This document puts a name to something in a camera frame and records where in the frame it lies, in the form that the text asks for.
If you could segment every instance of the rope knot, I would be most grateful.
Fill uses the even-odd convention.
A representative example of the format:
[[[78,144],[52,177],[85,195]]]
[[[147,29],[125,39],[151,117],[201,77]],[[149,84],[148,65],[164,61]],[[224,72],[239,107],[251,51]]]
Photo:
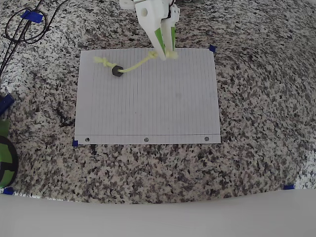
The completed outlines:
[[[95,63],[102,63],[104,67],[113,68],[116,66],[116,63],[110,63],[106,58],[94,57]]]
[[[157,58],[158,54],[155,51],[149,51],[148,52],[148,57],[155,59]]]

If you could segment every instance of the granite countertop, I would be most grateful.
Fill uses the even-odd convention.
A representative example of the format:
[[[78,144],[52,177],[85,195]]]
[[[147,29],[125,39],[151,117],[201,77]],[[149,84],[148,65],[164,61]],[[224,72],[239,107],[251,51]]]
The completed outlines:
[[[13,12],[37,2],[0,3],[1,34]],[[41,7],[49,19],[56,2]],[[222,143],[72,147],[80,51],[151,43],[119,0],[71,0],[41,42],[19,46],[1,78],[1,93],[16,100],[5,115],[20,158],[16,195],[158,203],[291,183],[316,188],[316,7],[305,0],[179,7],[177,46],[217,46]],[[2,38],[1,57],[7,46]]]

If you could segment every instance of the white paper sheet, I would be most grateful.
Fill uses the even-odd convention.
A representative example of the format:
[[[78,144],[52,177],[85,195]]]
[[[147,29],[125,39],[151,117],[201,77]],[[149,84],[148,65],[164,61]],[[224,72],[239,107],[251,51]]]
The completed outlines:
[[[151,48],[82,51],[75,140],[79,144],[220,143],[213,52],[180,48],[179,58],[151,59],[121,77],[95,64],[128,68]]]

